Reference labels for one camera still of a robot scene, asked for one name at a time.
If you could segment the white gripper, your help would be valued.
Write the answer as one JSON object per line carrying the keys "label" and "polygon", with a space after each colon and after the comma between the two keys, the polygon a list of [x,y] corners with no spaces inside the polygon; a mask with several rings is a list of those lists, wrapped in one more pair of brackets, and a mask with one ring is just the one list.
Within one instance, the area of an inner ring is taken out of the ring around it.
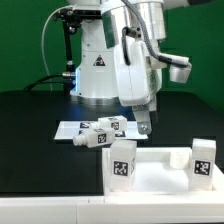
{"label": "white gripper", "polygon": [[148,104],[154,100],[161,88],[161,76],[147,63],[149,53],[142,41],[128,40],[126,65],[121,45],[114,48],[114,64],[118,97],[122,106],[133,106],[132,111],[137,122],[138,132],[149,135],[152,132]]}

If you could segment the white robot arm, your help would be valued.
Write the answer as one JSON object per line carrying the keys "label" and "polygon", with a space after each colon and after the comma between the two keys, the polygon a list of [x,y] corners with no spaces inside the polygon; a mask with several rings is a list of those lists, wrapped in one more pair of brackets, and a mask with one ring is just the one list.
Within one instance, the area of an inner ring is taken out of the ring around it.
{"label": "white robot arm", "polygon": [[71,95],[80,102],[130,107],[140,134],[152,132],[157,115],[156,94],[162,70],[170,69],[174,82],[184,83],[191,71],[189,59],[164,54],[163,11],[180,7],[177,0],[67,0],[80,23],[82,59],[75,71]]}

